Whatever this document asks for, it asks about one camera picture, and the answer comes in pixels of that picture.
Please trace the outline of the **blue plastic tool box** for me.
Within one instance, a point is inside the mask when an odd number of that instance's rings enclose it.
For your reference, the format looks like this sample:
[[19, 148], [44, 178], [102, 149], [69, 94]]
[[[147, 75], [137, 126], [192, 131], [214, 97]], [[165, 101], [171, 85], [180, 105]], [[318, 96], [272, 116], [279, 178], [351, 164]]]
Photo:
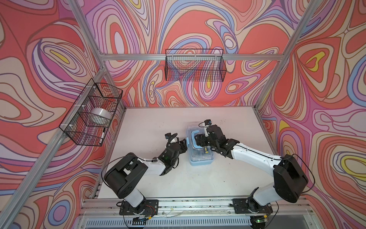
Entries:
[[204, 128], [199, 127], [198, 123], [188, 123], [186, 128], [186, 143], [189, 161], [192, 166], [209, 165], [214, 161], [214, 153], [208, 147], [202, 147], [197, 144], [196, 136], [203, 134]]

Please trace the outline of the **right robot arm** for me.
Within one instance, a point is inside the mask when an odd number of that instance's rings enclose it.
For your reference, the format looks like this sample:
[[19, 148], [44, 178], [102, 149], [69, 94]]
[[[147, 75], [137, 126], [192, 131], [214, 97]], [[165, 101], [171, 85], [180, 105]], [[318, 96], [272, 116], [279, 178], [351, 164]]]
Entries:
[[194, 135], [199, 147], [210, 148], [225, 158], [246, 162], [273, 178], [264, 187], [255, 188], [246, 199], [245, 209], [258, 213], [269, 203], [284, 200], [296, 203], [308, 184], [308, 178], [294, 156], [276, 156], [248, 147], [238, 140], [226, 138], [217, 125], [206, 124], [203, 134]]

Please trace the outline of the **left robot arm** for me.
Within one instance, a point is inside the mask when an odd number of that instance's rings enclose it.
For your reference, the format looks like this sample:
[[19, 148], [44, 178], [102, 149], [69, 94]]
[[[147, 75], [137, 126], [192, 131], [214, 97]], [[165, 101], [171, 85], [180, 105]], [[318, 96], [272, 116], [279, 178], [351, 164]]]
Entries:
[[187, 151], [186, 139], [174, 137], [168, 140], [164, 151], [153, 159], [139, 158], [128, 153], [103, 175], [103, 182], [119, 199], [121, 215], [145, 215], [152, 217], [158, 210], [158, 201], [148, 201], [136, 187], [143, 176], [164, 176], [179, 165], [179, 156]]

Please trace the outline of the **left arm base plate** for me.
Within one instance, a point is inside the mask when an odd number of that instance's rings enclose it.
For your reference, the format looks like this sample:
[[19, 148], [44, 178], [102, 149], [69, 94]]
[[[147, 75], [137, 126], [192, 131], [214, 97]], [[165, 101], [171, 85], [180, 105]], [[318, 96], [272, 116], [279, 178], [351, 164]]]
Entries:
[[116, 204], [120, 207], [119, 215], [122, 216], [154, 216], [158, 213], [159, 200], [144, 199], [137, 207], [133, 207], [127, 201], [120, 201]]

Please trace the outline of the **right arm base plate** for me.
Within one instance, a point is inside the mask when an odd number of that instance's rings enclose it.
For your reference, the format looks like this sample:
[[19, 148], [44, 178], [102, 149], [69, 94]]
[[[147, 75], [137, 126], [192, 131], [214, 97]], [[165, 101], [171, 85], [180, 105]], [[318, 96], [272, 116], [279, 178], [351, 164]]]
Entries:
[[253, 199], [247, 200], [246, 198], [234, 198], [230, 207], [234, 208], [235, 214], [267, 214], [273, 213], [272, 206], [270, 204], [261, 206]]

